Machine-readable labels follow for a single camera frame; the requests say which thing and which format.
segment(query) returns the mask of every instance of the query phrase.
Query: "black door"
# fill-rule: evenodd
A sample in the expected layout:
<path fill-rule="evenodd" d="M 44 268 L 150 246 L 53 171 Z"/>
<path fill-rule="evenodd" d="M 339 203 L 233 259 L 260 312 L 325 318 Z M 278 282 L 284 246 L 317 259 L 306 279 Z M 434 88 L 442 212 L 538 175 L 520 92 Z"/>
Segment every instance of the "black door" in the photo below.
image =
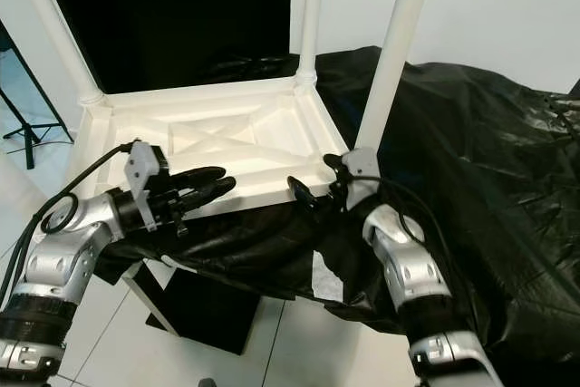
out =
<path fill-rule="evenodd" d="M 208 82 L 216 64 L 288 53 L 290 0 L 57 0 L 107 93 Z"/>

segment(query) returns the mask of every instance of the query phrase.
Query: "black plastic sheet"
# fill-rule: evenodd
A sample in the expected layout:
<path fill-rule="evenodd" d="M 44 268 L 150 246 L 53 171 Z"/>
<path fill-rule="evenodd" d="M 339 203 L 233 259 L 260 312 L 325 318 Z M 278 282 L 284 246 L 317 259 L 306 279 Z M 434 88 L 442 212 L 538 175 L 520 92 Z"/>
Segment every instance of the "black plastic sheet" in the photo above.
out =
<path fill-rule="evenodd" d="M 350 147 L 378 56 L 368 47 L 317 58 L 317 88 Z M 211 74 L 249 80 L 295 66 L 295 57 L 236 60 Z M 506 385 L 558 385 L 580 374 L 579 107 L 580 97 L 476 68 L 406 65 L 379 149 L 382 174 L 413 189 L 440 222 L 451 259 L 432 223 L 402 199 Z M 291 203 L 188 227 L 186 240 L 165 227 L 109 246 L 97 274 L 114 282 L 131 261 L 167 255 L 264 295 L 316 299 L 316 250 L 344 284 L 342 303 L 322 301 L 328 310 L 401 333 L 382 268 L 350 219 L 314 222 Z"/>

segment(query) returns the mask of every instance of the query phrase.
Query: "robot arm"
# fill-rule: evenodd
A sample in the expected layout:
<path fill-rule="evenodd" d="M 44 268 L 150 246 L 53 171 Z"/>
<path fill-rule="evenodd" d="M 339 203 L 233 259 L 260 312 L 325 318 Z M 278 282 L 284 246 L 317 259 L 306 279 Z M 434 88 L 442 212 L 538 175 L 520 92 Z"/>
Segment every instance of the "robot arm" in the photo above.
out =
<path fill-rule="evenodd" d="M 330 196 L 342 212 L 361 219 L 362 237 L 382 264 L 421 385 L 502 387 L 478 337 L 456 314 L 451 291 L 424 245 L 423 230 L 378 199 L 382 179 L 375 152 L 357 149 L 326 155 L 324 161 L 337 178 Z M 314 201 L 302 183 L 288 181 L 297 198 Z"/>
<path fill-rule="evenodd" d="M 224 195 L 236 184 L 219 167 L 175 176 L 159 147 L 135 141 L 125 173 L 130 191 L 114 189 L 57 209 L 41 228 L 46 237 L 26 260 L 5 310 L 0 313 L 0 384 L 40 386 L 57 374 L 64 337 L 73 322 L 96 260 L 131 231 L 174 223 L 193 208 Z M 180 191 L 188 189 L 181 195 Z"/>

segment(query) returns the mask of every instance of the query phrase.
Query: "black cable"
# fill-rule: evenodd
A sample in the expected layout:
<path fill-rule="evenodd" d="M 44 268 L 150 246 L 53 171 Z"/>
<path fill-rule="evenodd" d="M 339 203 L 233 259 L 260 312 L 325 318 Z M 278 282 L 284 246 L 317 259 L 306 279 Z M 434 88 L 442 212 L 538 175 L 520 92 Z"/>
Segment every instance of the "black cable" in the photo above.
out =
<path fill-rule="evenodd" d="M 60 222 L 60 224 L 58 224 L 55 227 L 49 227 L 49 223 L 50 223 L 50 220 L 51 220 L 53 213 L 51 213 L 50 215 L 46 215 L 46 217 L 43 219 L 43 222 L 40 223 L 40 229 L 47 235 L 52 235 L 54 233 L 58 233 L 63 228 L 68 226 L 69 222 L 71 222 L 73 220 L 74 214 L 76 213 L 76 210 L 79 208 L 79 198 L 76 195 L 74 195 L 72 192 L 68 192 L 67 194 L 64 195 L 64 197 L 70 198 L 72 200 L 72 203 L 71 203 L 71 206 L 69 207 L 69 211 L 66 214 L 66 216 L 61 217 L 63 220 Z"/>
<path fill-rule="evenodd" d="M 386 179 L 385 177 L 374 177 L 374 176 L 353 176 L 352 179 L 353 180 L 378 181 L 380 183 L 391 185 L 391 186 L 403 191 L 409 197 L 414 199 L 417 202 L 417 204 L 419 204 L 419 206 L 423 209 L 423 211 L 425 213 L 427 213 L 429 219 L 432 221 L 433 226 L 435 227 L 435 231 L 437 232 L 437 236 L 440 240 L 441 247 L 443 248 L 443 255 L 444 255 L 445 263 L 447 265 L 448 270 L 450 271 L 452 269 L 459 276 L 459 282 L 461 284 L 461 287 L 463 288 L 463 291 L 465 292 L 465 294 L 468 298 L 469 310 L 471 312 L 471 317 L 473 319 L 473 323 L 474 323 L 475 329 L 477 331 L 479 329 L 477 311 L 475 309 L 473 301 L 471 300 L 468 285 L 466 284 L 466 281 L 464 280 L 464 274 L 457 266 L 457 263 L 453 261 L 453 259 L 451 257 L 449 246 L 447 245 L 447 240 L 443 236 L 443 231 L 441 230 L 441 227 L 439 225 L 439 221 L 437 220 L 437 218 L 435 218 L 435 214 L 432 212 L 430 207 L 421 199 L 421 197 L 419 197 L 419 195 L 417 195 L 411 189 L 409 189 L 406 186 L 402 185 L 401 183 L 397 183 L 396 181 L 393 181 L 391 179 Z M 405 233 L 407 233 L 407 235 L 409 235 L 409 237 L 412 240 L 423 245 L 424 242 L 422 240 L 418 239 L 409 229 L 409 226 L 405 222 L 405 218 L 404 218 L 402 212 L 400 210 L 397 210 L 397 212 L 399 214 L 399 220 L 401 222 L 401 226 L 402 226 L 403 230 L 405 231 Z"/>
<path fill-rule="evenodd" d="M 24 263 L 26 262 L 26 255 L 28 253 L 28 248 L 30 246 L 30 241 L 34 234 L 34 230 L 38 223 L 44 218 L 44 215 L 62 198 L 64 198 L 71 190 L 76 188 L 76 186 L 81 183 L 84 179 L 86 179 L 92 172 L 98 169 L 103 163 L 109 160 L 118 152 L 128 153 L 131 151 L 131 146 L 133 142 L 127 142 L 125 144 L 121 144 L 114 149 L 108 151 L 103 156 L 98 158 L 91 166 L 89 166 L 85 171 L 79 174 L 73 181 L 71 181 L 68 185 L 66 185 L 63 190 L 61 190 L 58 194 L 54 197 L 48 199 L 43 206 L 33 215 L 33 218 L 30 220 L 22 235 L 16 241 L 14 245 L 14 250 L 12 255 L 10 256 L 10 261 L 8 263 L 8 268 L 6 269 L 4 280 L 2 281 L 2 286 L 0 287 L 0 302 L 4 301 L 6 291 L 8 290 L 8 286 L 10 286 L 10 281 L 12 276 L 14 275 L 12 289 L 14 290 L 18 278 L 22 274 L 24 270 Z"/>
<path fill-rule="evenodd" d="M 49 144 L 69 144 L 69 145 L 73 145 L 73 142 L 68 142 L 66 140 L 49 140 L 47 142 L 39 142 L 38 144 L 33 144 L 33 149 L 36 147 L 41 147 L 43 145 L 49 145 Z M 12 154 L 12 153 L 17 153 L 19 151 L 24 151 L 26 150 L 26 147 L 18 149 L 18 150 L 12 150 L 12 151 L 8 151 L 6 154 Z"/>

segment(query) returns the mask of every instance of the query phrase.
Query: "white wall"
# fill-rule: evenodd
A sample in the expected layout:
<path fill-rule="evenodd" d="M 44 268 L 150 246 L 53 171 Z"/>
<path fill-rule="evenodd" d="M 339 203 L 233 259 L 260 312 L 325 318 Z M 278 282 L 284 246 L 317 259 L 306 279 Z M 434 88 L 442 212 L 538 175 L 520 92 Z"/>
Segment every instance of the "white wall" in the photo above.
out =
<path fill-rule="evenodd" d="M 323 0 L 319 53 L 382 45 L 393 2 Z M 580 0 L 426 0 L 409 61 L 465 63 L 568 92 L 580 78 Z"/>
<path fill-rule="evenodd" d="M 39 123 L 37 120 L 55 120 L 13 50 L 0 53 L 0 87 L 27 121 Z M 9 111 L 4 102 L 0 102 L 0 110 Z"/>
<path fill-rule="evenodd" d="M 0 0 L 0 20 L 31 69 L 36 72 L 36 79 L 56 110 L 68 127 L 75 130 L 80 123 L 82 109 L 78 105 L 73 79 L 44 30 L 31 1 Z M 17 97 L 12 99 L 18 104 Z"/>

